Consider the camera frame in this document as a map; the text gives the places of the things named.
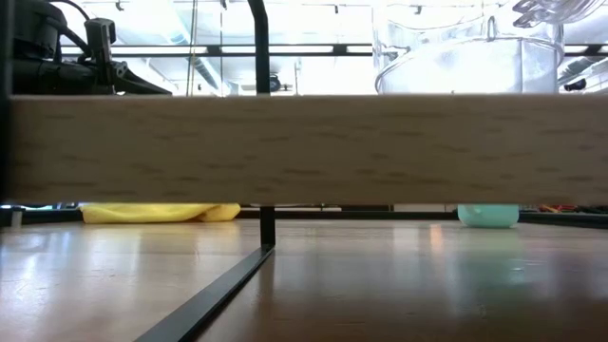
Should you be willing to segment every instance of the yellow cloth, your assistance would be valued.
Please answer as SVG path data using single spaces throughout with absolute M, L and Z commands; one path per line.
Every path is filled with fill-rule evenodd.
M 85 204 L 81 207 L 86 223 L 181 222 L 199 219 L 218 222 L 234 219 L 238 204 Z

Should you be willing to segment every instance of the glass jar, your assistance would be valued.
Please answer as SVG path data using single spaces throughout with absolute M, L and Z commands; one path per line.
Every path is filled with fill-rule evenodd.
M 518 25 L 529 15 L 514 10 L 519 1 L 379 3 L 373 15 L 379 93 L 558 90 L 563 27 L 530 21 Z

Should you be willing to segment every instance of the wood grain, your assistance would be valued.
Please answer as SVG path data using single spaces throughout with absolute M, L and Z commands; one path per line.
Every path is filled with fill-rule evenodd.
M 13 99 L 15 201 L 608 202 L 608 98 Z

